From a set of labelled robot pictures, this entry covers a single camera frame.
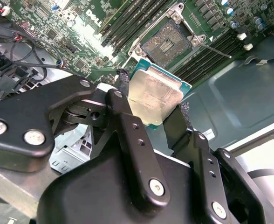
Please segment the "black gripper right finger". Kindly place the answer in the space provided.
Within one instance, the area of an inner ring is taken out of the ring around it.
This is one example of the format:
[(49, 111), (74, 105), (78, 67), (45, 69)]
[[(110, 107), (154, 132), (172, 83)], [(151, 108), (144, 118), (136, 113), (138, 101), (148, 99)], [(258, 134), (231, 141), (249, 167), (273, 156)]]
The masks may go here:
[(237, 160), (224, 149), (212, 151), (195, 131), (188, 105), (177, 105), (163, 121), (173, 157), (187, 163), (190, 190), (180, 196), (197, 224), (265, 224), (266, 199)]

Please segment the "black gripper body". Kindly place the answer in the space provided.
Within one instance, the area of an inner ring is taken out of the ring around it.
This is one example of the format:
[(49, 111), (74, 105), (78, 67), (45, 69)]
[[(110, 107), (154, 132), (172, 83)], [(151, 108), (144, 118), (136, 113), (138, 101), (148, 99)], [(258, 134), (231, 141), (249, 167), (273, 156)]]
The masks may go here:
[(180, 196), (190, 166), (121, 144), (60, 176), (41, 196), (40, 224), (196, 224)]

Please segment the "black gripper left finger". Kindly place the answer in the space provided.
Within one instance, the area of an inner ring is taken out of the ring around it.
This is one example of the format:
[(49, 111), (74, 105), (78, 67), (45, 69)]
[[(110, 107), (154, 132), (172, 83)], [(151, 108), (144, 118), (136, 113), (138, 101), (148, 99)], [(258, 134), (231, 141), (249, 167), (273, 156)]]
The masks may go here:
[(123, 92), (103, 92), (80, 76), (69, 76), (0, 101), (0, 168), (41, 170), (55, 137), (78, 124), (100, 133), (95, 144), (99, 155), (121, 144), (151, 145)]

